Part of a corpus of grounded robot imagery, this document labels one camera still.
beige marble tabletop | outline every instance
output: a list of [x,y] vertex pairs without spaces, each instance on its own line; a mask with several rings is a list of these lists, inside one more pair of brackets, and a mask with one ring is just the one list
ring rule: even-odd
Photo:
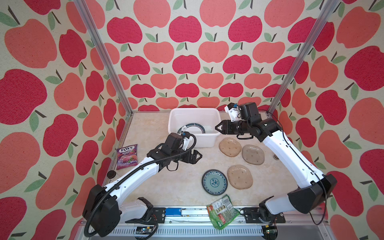
[[[229,119],[228,114],[220,112],[221,119]],[[138,144],[138,159],[141,161],[146,154],[168,136],[169,113],[135,113],[129,127],[124,146]],[[253,177],[253,185],[248,189],[236,189],[228,183],[224,194],[228,194],[233,205],[258,205],[262,200],[273,195],[288,193],[295,190],[297,184],[287,168],[273,158],[273,152],[256,138],[238,140],[242,146],[252,144],[260,147],[265,153],[262,165],[247,163],[241,153],[236,157],[224,155],[218,147],[225,137],[236,138],[235,135],[219,135],[214,147],[196,148],[202,155],[197,164],[179,163],[179,169],[169,172],[162,169],[134,190],[125,202],[131,202],[138,197],[145,197],[154,206],[202,206],[208,205],[221,196],[212,196],[205,192],[201,185],[203,174],[209,169],[218,169],[227,175],[230,166],[241,164],[249,168]],[[133,167],[116,171],[124,175]],[[176,168],[172,162],[169,169]]]

green plastic package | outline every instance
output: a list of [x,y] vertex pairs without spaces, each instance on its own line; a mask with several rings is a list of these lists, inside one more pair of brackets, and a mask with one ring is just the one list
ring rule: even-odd
[[207,205],[209,219],[216,229],[223,229],[230,224],[240,212],[235,209],[226,194],[216,202]]

plate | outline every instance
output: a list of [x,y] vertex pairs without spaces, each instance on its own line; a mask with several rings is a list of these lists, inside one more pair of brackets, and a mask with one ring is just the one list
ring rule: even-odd
[[206,171],[201,179],[201,184],[207,193],[214,196],[223,194],[228,187],[226,176],[216,169]]

blue plate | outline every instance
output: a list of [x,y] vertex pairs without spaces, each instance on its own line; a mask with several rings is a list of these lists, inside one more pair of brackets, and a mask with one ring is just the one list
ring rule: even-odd
[[214,196],[223,194],[228,187],[226,176],[216,169],[206,171],[201,179],[201,184],[207,193]]

apple patterned wallpaper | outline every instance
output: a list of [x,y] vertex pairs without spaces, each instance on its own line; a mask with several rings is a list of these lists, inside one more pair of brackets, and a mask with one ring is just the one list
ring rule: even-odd
[[[106,18],[99,33],[134,111],[249,101],[268,107],[323,5],[309,11],[312,0],[97,2]],[[323,34],[333,31],[331,25]],[[104,68],[96,50],[91,59]],[[303,63],[296,77],[308,74]]]
[[327,204],[338,240],[384,239],[383,7],[340,1],[324,27],[334,31],[305,58],[308,76],[296,76],[277,107],[295,146],[338,180]]
[[114,157],[126,113],[80,25],[68,0],[0,1],[0,240],[73,239]]

